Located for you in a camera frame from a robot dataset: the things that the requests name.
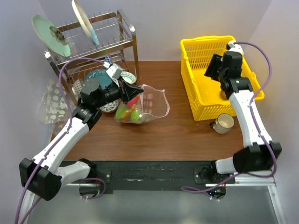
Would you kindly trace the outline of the red toy apple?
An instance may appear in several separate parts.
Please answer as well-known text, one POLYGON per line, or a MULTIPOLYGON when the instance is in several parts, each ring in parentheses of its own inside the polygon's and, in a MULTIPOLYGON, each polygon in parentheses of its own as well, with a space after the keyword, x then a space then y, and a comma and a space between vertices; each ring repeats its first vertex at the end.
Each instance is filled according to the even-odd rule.
POLYGON ((138 103, 139 98, 140 98, 140 95, 137 95, 132 100, 128 101, 127 106, 132 107, 133 105, 136 105, 138 103))

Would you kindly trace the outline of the brown toy kiwi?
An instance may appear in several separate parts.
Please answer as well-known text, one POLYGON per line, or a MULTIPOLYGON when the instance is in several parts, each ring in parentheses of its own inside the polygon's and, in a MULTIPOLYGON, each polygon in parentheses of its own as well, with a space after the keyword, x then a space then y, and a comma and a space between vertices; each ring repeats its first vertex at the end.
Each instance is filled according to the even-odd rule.
POLYGON ((221 98, 222 100, 227 100, 227 97, 226 97, 226 94, 225 94, 224 91, 220 91, 220 98, 221 98))

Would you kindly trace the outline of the clear pink zip bag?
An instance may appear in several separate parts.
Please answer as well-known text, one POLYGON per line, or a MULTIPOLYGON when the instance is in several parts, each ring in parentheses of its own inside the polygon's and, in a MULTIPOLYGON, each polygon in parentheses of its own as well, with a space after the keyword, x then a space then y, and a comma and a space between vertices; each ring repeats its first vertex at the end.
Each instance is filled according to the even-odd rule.
MULTIPOLYGON (((138 110, 142 114, 144 118, 143 123, 166 117, 169 114, 170 105, 166 98, 165 90, 158 90, 145 84, 141 85, 141 88, 144 89, 144 92, 139 94, 140 98, 135 110, 138 110)), ((125 105, 128 110, 130 109, 130 107, 123 102, 120 102, 119 106, 120 105, 125 105)), ((130 118, 117 121, 133 124, 130 118)))

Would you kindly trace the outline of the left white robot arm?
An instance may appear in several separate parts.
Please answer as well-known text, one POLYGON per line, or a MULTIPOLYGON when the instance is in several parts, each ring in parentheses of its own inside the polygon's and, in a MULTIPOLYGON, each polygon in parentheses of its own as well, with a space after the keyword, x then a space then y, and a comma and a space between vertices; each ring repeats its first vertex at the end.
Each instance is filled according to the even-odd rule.
POLYGON ((96 180, 95 166, 79 161, 74 169, 59 174, 58 168, 74 145, 87 134, 102 115, 100 107, 116 100, 129 102, 143 88, 127 83, 122 77, 102 89, 98 80, 87 80, 80 91, 81 102, 73 111, 66 126, 53 141, 33 159, 24 158, 19 164, 21 185, 45 201, 53 199, 60 188, 77 180, 92 183, 96 180))

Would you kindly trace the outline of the green toy cabbage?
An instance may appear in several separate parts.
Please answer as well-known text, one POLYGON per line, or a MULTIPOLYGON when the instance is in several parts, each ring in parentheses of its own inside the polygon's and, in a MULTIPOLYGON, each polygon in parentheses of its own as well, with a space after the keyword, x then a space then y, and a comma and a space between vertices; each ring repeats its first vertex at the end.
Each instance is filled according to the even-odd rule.
POLYGON ((144 118, 142 114, 138 110, 133 110, 130 115, 130 119, 132 123, 141 124, 144 122, 144 118))

